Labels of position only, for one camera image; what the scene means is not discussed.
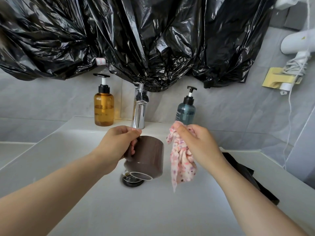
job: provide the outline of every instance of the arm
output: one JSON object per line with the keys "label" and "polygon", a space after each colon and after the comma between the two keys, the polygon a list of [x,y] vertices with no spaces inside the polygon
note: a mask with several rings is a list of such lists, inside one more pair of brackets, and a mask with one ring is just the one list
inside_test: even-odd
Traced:
{"label": "arm", "polygon": [[186,142],[195,160],[222,188],[235,218],[246,235],[307,235],[226,161],[206,128],[190,125],[189,127],[196,133],[197,137],[194,137],[182,125],[175,123],[174,127]]}
{"label": "arm", "polygon": [[115,169],[140,133],[126,126],[111,128],[89,155],[1,198],[0,235],[47,235],[100,178]]}

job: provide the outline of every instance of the faucet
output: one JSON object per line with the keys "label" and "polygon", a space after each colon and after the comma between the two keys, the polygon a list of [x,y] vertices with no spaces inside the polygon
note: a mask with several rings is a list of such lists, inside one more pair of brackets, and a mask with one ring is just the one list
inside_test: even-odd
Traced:
{"label": "faucet", "polygon": [[146,106],[149,102],[149,97],[147,96],[148,91],[144,89],[144,84],[136,84],[139,84],[139,88],[135,89],[134,110],[132,114],[131,126],[134,128],[143,129]]}

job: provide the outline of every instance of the person's right arm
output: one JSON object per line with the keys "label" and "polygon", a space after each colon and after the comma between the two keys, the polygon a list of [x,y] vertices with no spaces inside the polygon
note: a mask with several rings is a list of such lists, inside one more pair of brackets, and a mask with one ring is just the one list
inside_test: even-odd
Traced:
{"label": "person's right arm", "polygon": [[227,162],[206,128],[189,125],[196,133],[194,137],[181,124],[175,123],[174,127],[195,160],[222,188],[238,224],[247,236],[307,236],[302,228]]}

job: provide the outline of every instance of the amber pump bottle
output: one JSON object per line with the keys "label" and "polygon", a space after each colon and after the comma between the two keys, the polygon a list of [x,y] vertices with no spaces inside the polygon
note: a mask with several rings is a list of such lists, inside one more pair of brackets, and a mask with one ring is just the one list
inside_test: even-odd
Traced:
{"label": "amber pump bottle", "polygon": [[109,75],[93,74],[102,77],[99,92],[94,95],[94,121],[98,126],[110,126],[114,123],[114,96],[110,94],[110,88],[106,84]]}

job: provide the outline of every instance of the person's left arm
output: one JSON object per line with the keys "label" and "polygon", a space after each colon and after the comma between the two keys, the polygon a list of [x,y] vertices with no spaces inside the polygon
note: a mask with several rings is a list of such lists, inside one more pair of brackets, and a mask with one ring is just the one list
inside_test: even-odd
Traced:
{"label": "person's left arm", "polygon": [[0,235],[47,235],[100,178],[115,169],[140,134],[131,127],[111,128],[90,154],[1,198]]}

